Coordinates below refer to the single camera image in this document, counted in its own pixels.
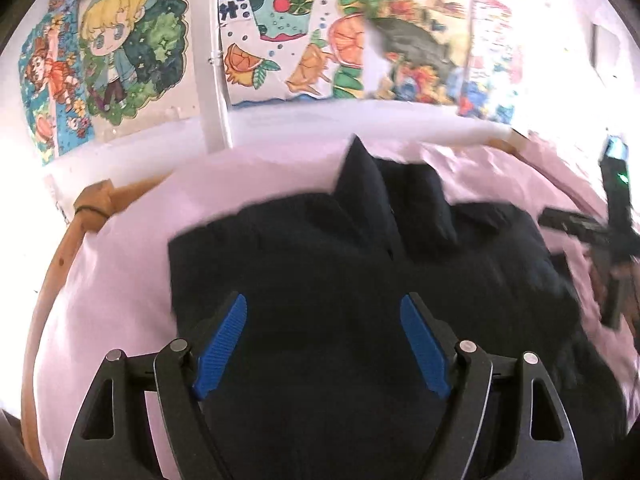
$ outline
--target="blue rubber pad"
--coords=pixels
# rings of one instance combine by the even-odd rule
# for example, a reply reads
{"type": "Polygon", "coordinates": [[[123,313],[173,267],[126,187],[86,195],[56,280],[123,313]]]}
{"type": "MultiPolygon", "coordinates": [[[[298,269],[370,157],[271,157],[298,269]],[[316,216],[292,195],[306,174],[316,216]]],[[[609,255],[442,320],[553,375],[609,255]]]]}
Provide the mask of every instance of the blue rubber pad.
{"type": "Polygon", "coordinates": [[[198,400],[204,400],[209,392],[215,390],[220,384],[226,364],[246,324],[246,312],[246,299],[242,294],[238,294],[236,302],[220,324],[220,328],[200,355],[198,375],[193,383],[193,393],[198,400]]]}
{"type": "Polygon", "coordinates": [[[447,360],[409,295],[400,302],[400,323],[427,388],[445,399],[451,392],[447,360]]]}

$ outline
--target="pink bed sheet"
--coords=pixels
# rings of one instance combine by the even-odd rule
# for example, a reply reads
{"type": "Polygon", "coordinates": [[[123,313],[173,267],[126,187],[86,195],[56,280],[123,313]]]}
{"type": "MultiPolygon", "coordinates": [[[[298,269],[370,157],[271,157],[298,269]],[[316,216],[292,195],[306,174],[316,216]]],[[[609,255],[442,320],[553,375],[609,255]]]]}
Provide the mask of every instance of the pink bed sheet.
{"type": "MultiPolygon", "coordinates": [[[[60,476],[66,444],[80,405],[104,355],[159,351],[176,335],[171,313],[167,242],[196,224],[241,207],[302,191],[329,191],[347,141],[245,147],[206,156],[88,234],[44,330],[36,359],[34,392],[38,436],[51,479],[60,476]]],[[[565,193],[539,171],[498,150],[453,150],[415,141],[366,142],[376,156],[431,164],[451,203],[512,202],[537,215],[545,206],[573,208],[565,193]]],[[[615,334],[598,321],[583,248],[569,237],[544,232],[552,251],[564,251],[580,300],[586,333],[628,398],[637,357],[626,324],[615,334]]],[[[178,480],[157,399],[148,394],[156,451],[164,476],[178,480]]],[[[633,403],[632,418],[638,411],[633,403]]]]}

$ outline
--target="black fabric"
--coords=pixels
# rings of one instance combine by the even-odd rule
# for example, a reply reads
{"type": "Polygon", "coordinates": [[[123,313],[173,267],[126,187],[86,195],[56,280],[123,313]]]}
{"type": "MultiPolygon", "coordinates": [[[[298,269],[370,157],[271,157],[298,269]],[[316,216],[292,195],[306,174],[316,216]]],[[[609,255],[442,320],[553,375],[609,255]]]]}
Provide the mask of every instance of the black fabric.
{"type": "MultiPolygon", "coordinates": [[[[415,477],[446,404],[400,324],[411,291],[460,339],[540,355],[587,478],[625,433],[620,388],[534,221],[506,203],[449,206],[427,164],[377,160],[356,139],[333,194],[249,206],[177,237],[169,254],[181,336],[231,291],[247,299],[244,332],[203,403],[237,480],[415,477]]],[[[488,413],[512,420],[499,395],[488,413]]],[[[504,458],[490,447],[468,478],[504,458]]]]}

